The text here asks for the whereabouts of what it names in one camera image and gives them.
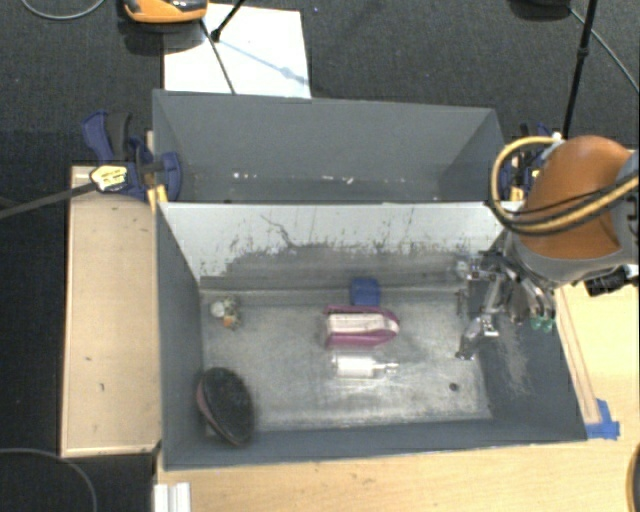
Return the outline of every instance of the blue object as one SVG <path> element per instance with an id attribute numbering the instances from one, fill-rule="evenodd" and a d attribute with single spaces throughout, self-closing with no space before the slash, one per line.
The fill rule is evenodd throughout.
<path id="1" fill-rule="evenodd" d="M 605 400 L 596 398 L 596 402 L 598 403 L 602 421 L 595 425 L 585 425 L 587 437 L 589 439 L 611 439 L 616 441 L 620 437 L 620 422 L 611 419 L 609 406 Z"/>
<path id="2" fill-rule="evenodd" d="M 351 281 L 351 304 L 353 306 L 379 306 L 380 285 L 373 278 L 357 277 Z"/>
<path id="3" fill-rule="evenodd" d="M 147 145 L 140 137 L 126 136 L 126 121 L 123 125 L 111 133 L 107 125 L 108 113 L 104 110 L 94 112 L 82 121 L 82 136 L 85 144 L 93 150 L 100 165 L 117 161 L 121 157 L 124 162 L 118 162 L 127 168 L 128 185 L 119 194 L 124 194 L 140 201 L 146 201 L 147 190 L 150 188 L 143 182 L 142 176 L 147 172 L 164 173 L 164 185 L 167 188 L 167 198 L 175 201 L 180 193 L 182 184 L 182 169 L 178 155 L 174 152 L 164 153 L 161 161 L 154 163 L 154 157 Z M 113 144 L 117 148 L 123 147 L 125 155 L 118 155 L 114 151 Z"/>

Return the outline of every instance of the gray box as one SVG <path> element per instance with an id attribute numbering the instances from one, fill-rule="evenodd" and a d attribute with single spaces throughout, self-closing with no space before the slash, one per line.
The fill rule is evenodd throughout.
<path id="1" fill-rule="evenodd" d="M 180 201 L 156 219 L 166 469 L 586 438 L 555 330 L 501 321 L 475 361 L 454 357 L 483 293 L 458 314 L 455 263 L 500 232 L 477 202 L 502 144 L 492 111 L 157 92 L 154 130 L 156 151 L 177 151 L 185 171 Z M 336 379 L 322 310 L 368 276 L 401 324 L 376 357 L 399 368 Z M 209 314 L 229 295 L 234 331 Z M 220 442 L 197 410 L 211 366 L 252 394 L 246 448 Z"/>

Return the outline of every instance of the black stand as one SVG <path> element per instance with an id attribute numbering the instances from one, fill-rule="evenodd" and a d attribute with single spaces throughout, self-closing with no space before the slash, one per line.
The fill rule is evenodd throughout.
<path id="1" fill-rule="evenodd" d="M 233 6 L 233 9 L 231 9 L 231 12 L 227 14 L 227 17 L 224 20 L 222 20 L 220 26 L 217 29 L 211 31 L 211 39 L 214 43 L 220 42 L 220 35 L 222 34 L 222 30 L 227 26 L 227 23 L 231 21 L 231 18 L 235 16 L 235 14 L 238 12 L 238 9 L 240 9 L 240 7 L 242 7 L 242 4 L 245 2 L 246 0 L 238 0 L 236 2 L 236 5 Z"/>
<path id="2" fill-rule="evenodd" d="M 573 118 L 573 109 L 576 105 L 576 97 L 578 96 L 578 87 L 580 86 L 580 77 L 582 76 L 582 66 L 584 60 L 589 55 L 589 38 L 591 37 L 591 27 L 593 26 L 593 19 L 596 16 L 596 5 L 598 0 L 589 0 L 589 6 L 587 7 L 587 16 L 584 21 L 584 28 L 582 29 L 582 37 L 580 39 L 580 47 L 578 48 L 578 60 L 576 62 L 576 70 L 573 73 L 573 83 L 571 84 L 571 94 L 569 95 L 569 103 L 567 105 L 567 111 L 564 115 L 564 125 L 562 127 L 562 138 L 569 138 L 569 128 L 571 127 L 571 119 Z"/>

